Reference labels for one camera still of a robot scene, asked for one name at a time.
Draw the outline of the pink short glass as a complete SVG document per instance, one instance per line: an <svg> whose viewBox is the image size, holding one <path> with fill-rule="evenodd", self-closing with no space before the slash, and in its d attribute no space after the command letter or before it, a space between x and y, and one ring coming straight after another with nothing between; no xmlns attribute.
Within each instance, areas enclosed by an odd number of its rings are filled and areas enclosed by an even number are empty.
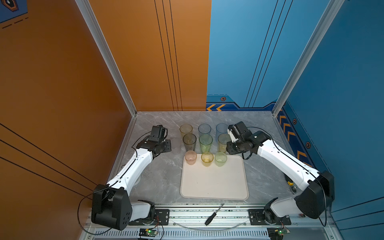
<svg viewBox="0 0 384 240"><path fill-rule="evenodd" d="M185 154L185 161L188 165L194 165L197 160L197 153L195 151L187 151Z"/></svg>

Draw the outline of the green short glass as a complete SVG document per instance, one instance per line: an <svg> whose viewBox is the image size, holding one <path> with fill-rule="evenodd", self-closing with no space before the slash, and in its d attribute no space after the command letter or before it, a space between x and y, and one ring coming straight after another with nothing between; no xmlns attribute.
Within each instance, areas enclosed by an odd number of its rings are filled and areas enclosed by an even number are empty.
<svg viewBox="0 0 384 240"><path fill-rule="evenodd" d="M215 154L215 164L218 167L222 167L227 162L227 155L223 152L218 152Z"/></svg>

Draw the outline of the yellow short glass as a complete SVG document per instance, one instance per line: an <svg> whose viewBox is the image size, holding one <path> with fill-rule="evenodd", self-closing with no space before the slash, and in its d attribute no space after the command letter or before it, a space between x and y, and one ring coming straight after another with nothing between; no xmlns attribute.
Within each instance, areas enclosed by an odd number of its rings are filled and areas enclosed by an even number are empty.
<svg viewBox="0 0 384 240"><path fill-rule="evenodd" d="M214 160L214 155L211 152L204 152L201 155L201 160L205 167L209 167Z"/></svg>

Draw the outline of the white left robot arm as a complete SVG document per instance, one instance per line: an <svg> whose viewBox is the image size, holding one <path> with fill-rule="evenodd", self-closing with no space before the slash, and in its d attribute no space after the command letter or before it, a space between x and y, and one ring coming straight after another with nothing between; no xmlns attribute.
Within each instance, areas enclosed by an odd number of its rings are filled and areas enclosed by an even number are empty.
<svg viewBox="0 0 384 240"><path fill-rule="evenodd" d="M133 221L152 223L155 219L155 204L144 200L132 203L130 193L141 173L153 159L171 151L170 140L160 143L141 141L124 168L106 185L97 185L94 189L92 223L115 230L124 230Z"/></svg>

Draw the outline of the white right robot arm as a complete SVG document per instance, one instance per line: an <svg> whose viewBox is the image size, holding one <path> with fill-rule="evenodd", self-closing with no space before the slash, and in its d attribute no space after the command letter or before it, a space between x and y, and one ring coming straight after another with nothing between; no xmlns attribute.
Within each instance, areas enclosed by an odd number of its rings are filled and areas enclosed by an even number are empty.
<svg viewBox="0 0 384 240"><path fill-rule="evenodd" d="M334 201L334 176L331 173L321 173L295 159L262 131L252 133L231 128L228 134L231 137L231 141L227 142L229 154L256 154L280 169L301 190L293 197L269 201L263 211L267 224L274 225L285 216L299 214L318 219Z"/></svg>

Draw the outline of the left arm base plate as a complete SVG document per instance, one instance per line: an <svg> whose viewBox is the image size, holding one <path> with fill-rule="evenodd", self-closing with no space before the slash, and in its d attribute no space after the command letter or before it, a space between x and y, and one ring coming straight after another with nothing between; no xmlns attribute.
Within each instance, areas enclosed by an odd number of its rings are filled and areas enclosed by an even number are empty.
<svg viewBox="0 0 384 240"><path fill-rule="evenodd" d="M140 219L140 221L144 225L156 224L158 221L164 226L167 226L170 218L170 210L169 209L155 209L151 210L149 215Z"/></svg>

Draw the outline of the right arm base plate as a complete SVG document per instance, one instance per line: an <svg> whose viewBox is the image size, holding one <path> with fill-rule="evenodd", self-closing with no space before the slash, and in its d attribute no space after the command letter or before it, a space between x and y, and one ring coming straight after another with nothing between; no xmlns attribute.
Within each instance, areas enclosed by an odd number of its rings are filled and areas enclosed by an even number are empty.
<svg viewBox="0 0 384 240"><path fill-rule="evenodd" d="M252 226L256 226L256 225L260 225L260 226L276 225L277 226L280 224L283 224L285 226L290 226L292 224L289 216L286 216L283 218L276 217L273 223L268 223L264 215L264 210L262 209L249 209L248 214L249 214L249 219Z"/></svg>

